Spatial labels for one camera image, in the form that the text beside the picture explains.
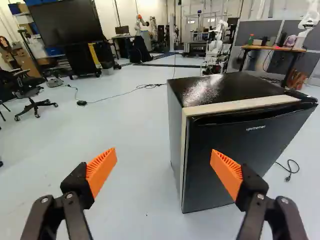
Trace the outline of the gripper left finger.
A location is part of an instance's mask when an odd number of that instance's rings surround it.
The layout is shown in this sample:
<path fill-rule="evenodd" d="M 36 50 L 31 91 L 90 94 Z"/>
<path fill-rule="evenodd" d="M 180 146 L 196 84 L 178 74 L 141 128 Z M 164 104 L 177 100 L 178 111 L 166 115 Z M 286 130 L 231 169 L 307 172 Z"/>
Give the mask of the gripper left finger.
<path fill-rule="evenodd" d="M 61 222 L 65 222 L 70 240 L 91 240 L 84 211 L 92 207 L 116 163 L 114 148 L 88 163 L 81 162 L 61 182 L 61 196 L 45 195 L 33 203 L 20 238 L 55 240 Z"/>

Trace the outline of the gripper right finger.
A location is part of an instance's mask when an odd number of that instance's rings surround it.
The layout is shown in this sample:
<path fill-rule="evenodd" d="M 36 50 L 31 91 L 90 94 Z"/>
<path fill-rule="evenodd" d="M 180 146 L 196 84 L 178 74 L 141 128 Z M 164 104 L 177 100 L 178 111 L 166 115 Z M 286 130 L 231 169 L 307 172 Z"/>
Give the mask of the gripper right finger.
<path fill-rule="evenodd" d="M 212 150 L 210 165 L 235 202 L 245 214 L 238 240 L 258 240 L 268 223 L 274 240 L 308 239 L 296 203 L 285 196 L 267 196 L 269 185 L 246 164 L 238 164 L 217 150 Z"/>

